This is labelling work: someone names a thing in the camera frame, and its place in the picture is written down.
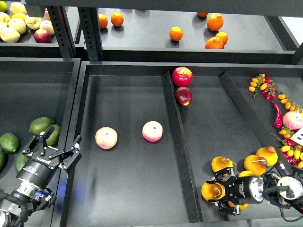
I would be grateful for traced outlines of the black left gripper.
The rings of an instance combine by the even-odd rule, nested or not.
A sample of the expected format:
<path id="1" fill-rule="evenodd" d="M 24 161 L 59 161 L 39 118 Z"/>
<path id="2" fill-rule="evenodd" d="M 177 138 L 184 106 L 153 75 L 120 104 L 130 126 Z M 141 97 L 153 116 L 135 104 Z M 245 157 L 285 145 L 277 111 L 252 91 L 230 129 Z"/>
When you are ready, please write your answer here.
<path id="1" fill-rule="evenodd" d="M 17 179 L 26 180 L 38 188 L 45 189 L 58 168 L 69 173 L 81 159 L 80 142 L 82 137 L 78 135 L 74 142 L 61 150 L 47 148 L 47 139 L 55 128 L 51 125 L 32 139 L 23 147 L 21 153 L 30 159 L 24 164 Z"/>

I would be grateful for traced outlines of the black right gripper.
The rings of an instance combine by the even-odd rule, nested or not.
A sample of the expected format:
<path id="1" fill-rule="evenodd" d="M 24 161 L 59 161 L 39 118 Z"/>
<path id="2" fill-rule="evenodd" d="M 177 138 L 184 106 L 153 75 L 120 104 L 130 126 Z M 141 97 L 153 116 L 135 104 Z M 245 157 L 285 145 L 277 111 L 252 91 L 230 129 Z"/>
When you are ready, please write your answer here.
<path id="1" fill-rule="evenodd" d="M 240 204 L 260 204 L 264 200 L 262 196 L 263 179 L 256 176 L 236 177 L 234 167 L 226 167 L 215 172 L 214 177 L 206 183 L 218 183 L 225 187 L 227 201 L 208 200 L 208 202 L 217 206 L 220 212 L 229 215 L 239 215 L 241 213 Z"/>

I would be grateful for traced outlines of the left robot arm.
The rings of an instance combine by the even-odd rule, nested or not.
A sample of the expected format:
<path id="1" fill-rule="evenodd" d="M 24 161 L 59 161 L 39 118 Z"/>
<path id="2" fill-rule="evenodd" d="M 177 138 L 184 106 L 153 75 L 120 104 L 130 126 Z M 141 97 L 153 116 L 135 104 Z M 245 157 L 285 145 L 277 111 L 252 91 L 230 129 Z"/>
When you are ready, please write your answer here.
<path id="1" fill-rule="evenodd" d="M 47 145 L 53 132 L 54 127 L 49 126 L 24 146 L 22 154 L 28 161 L 16 176 L 20 185 L 10 194 L 0 194 L 1 201 L 11 203 L 7 209 L 0 210 L 2 227 L 22 227 L 34 212 L 54 205 L 56 196 L 48 189 L 48 184 L 58 169 L 68 173 L 81 159 L 81 136 L 77 136 L 67 148 L 57 149 Z"/>

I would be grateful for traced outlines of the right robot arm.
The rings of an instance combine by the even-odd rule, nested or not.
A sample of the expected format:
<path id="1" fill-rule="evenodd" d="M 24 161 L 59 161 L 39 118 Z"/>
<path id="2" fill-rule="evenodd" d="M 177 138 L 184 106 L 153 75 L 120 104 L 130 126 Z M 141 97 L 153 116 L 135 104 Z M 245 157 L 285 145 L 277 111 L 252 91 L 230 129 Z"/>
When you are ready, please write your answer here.
<path id="1" fill-rule="evenodd" d="M 292 170 L 291 175 L 284 176 L 273 171 L 261 176 L 240 176 L 235 175 L 233 167 L 226 167 L 202 185 L 201 195 L 219 211 L 234 216 L 248 204 L 261 204 L 267 200 L 279 208 L 284 218 L 284 210 L 303 211 L 303 171 L 295 166 Z"/>

